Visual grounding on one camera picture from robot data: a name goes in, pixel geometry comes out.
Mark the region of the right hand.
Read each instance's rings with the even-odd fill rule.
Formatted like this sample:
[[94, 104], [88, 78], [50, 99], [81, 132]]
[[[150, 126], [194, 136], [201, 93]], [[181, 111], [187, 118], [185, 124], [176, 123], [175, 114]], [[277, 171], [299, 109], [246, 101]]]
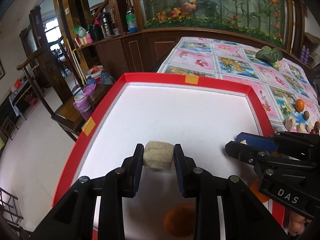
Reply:
[[288, 232], [292, 236], [301, 235], [305, 230], [305, 224], [310, 223], [311, 220], [306, 219], [305, 217], [290, 211]]

